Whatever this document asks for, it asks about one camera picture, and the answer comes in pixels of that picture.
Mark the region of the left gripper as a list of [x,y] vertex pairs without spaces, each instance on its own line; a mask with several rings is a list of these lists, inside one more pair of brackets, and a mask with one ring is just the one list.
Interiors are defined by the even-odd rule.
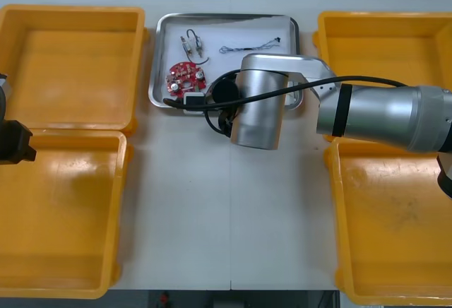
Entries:
[[33,134],[16,120],[1,123],[1,164],[34,162],[36,150],[30,145]]

